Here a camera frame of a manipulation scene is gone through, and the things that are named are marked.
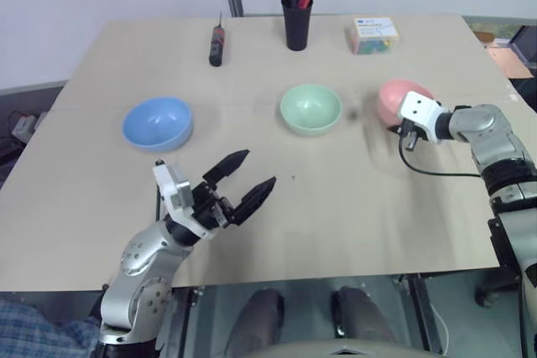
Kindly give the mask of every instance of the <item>label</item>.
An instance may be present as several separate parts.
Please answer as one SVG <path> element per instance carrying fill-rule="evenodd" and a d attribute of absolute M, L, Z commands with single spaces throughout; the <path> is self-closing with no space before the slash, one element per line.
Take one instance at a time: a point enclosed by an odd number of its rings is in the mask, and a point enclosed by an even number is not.
<path fill-rule="evenodd" d="M 360 38 L 397 37 L 397 30 L 390 17 L 356 18 Z"/>

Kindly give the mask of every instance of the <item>green bowl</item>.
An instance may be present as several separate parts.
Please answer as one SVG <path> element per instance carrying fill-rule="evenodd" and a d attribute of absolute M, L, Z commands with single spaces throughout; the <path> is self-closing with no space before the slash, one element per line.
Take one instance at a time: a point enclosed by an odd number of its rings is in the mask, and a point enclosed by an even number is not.
<path fill-rule="evenodd" d="M 289 127 L 300 136 L 320 136 L 341 116 L 341 100 L 330 88 L 303 84 L 287 91 L 279 110 Z"/>

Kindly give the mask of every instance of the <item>pink bowl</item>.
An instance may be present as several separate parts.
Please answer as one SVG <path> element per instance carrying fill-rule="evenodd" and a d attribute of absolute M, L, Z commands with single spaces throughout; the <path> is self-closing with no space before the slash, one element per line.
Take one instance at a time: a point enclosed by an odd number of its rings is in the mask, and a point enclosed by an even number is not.
<path fill-rule="evenodd" d="M 378 91 L 377 112 L 386 127 L 398 126 L 401 119 L 397 117 L 399 104 L 409 91 L 415 91 L 430 99 L 434 97 L 424 87 L 410 80 L 392 79 L 380 87 Z"/>

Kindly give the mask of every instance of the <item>bowl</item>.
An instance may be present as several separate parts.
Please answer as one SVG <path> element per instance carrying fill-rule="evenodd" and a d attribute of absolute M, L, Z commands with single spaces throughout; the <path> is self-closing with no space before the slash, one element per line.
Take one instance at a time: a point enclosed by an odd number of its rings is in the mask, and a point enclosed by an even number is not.
<path fill-rule="evenodd" d="M 398 126 L 401 119 L 397 117 L 399 104 L 410 91 L 433 99 L 433 96 L 418 83 L 405 79 L 386 81 L 378 91 L 377 113 L 386 127 Z"/>
<path fill-rule="evenodd" d="M 134 107 L 123 121 L 123 136 L 133 146 L 158 153 L 175 150 L 192 134 L 192 112 L 172 96 Z"/>
<path fill-rule="evenodd" d="M 279 110 L 291 130 L 301 136 L 328 132 L 341 116 L 341 100 L 331 89 L 317 84 L 291 88 L 279 103 Z"/>

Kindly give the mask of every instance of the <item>plaid shirt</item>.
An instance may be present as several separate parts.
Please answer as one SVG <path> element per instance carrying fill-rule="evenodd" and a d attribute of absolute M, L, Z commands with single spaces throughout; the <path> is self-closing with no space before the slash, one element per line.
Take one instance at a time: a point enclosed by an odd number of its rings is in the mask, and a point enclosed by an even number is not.
<path fill-rule="evenodd" d="M 94 318 L 53 324 L 32 306 L 0 300 L 2 358 L 88 358 L 98 334 Z"/>

